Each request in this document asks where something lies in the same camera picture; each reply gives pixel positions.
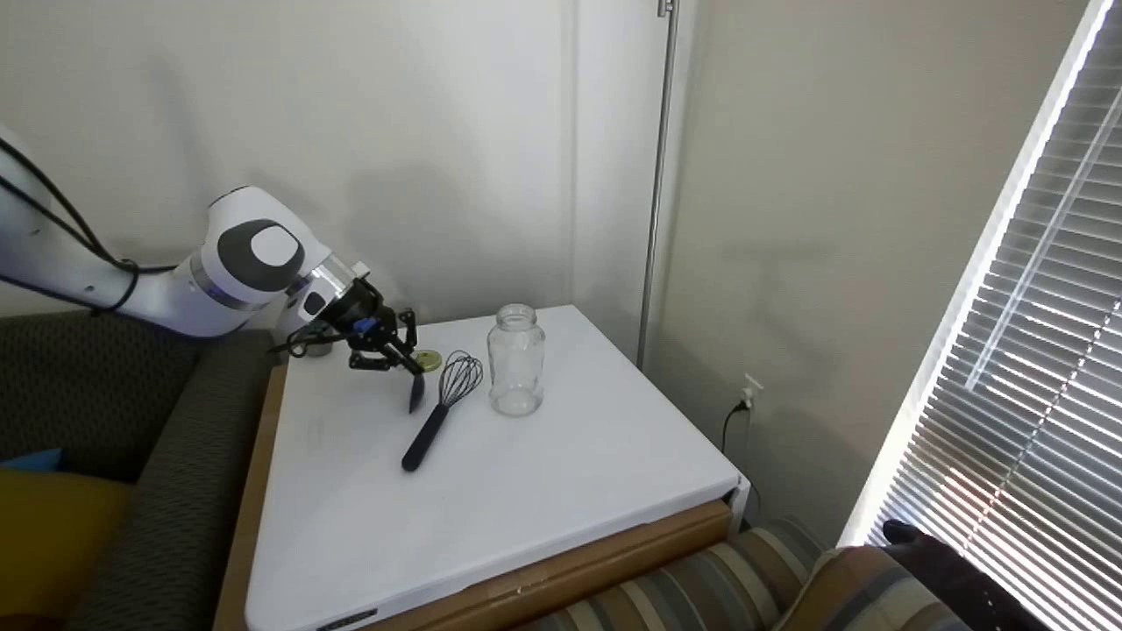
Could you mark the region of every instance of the window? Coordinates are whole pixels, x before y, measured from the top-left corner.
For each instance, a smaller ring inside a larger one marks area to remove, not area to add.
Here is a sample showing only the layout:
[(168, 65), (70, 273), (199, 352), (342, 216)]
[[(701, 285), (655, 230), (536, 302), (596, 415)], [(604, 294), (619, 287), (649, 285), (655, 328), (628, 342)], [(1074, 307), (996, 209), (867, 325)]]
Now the window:
[(1122, 629), (1122, 6), (1093, 0), (842, 545), (911, 524)]

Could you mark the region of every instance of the gray couch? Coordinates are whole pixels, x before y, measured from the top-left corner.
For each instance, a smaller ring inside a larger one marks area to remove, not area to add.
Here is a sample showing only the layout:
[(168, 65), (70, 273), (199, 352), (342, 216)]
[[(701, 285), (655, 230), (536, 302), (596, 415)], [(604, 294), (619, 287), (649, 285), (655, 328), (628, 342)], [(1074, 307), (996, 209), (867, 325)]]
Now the gray couch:
[(64, 471), (136, 485), (70, 629), (211, 629), (267, 370), (267, 334), (0, 319), (0, 458), (64, 449)]

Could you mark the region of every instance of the white wall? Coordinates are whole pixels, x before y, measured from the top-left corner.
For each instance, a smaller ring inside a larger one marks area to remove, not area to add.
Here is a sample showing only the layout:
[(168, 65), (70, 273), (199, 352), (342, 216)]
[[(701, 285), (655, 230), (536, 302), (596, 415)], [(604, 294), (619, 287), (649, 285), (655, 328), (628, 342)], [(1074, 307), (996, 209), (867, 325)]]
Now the white wall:
[(707, 0), (653, 377), (836, 536), (1078, 0)]
[(123, 255), (183, 261), (205, 203), (260, 182), (421, 319), (578, 299), (635, 346), (659, 27), (643, 0), (11, 0), (0, 118)]

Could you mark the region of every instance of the whisk handle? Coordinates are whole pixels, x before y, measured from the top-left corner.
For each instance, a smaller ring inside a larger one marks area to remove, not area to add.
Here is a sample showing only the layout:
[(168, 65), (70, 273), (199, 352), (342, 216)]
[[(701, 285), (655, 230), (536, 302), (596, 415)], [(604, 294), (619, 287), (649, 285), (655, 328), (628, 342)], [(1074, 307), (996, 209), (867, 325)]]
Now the whisk handle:
[(439, 406), (428, 415), (428, 421), (425, 421), (421, 436), (414, 438), (409, 452), (400, 458), (403, 471), (414, 474), (414, 471), (425, 463), (425, 452), (428, 452), (428, 444), (434, 441), (434, 436), (440, 430), (445, 416), (448, 416), (448, 406), (445, 406), (445, 404), (439, 404)]

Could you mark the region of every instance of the window blinds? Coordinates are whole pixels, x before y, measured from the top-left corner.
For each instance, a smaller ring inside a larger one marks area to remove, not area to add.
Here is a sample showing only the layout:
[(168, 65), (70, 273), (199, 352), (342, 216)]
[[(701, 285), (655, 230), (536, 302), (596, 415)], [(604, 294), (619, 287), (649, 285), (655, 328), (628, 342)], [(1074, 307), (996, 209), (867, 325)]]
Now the window blinds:
[(873, 519), (937, 533), (1055, 629), (1122, 629), (1119, 118), (1105, 5)]

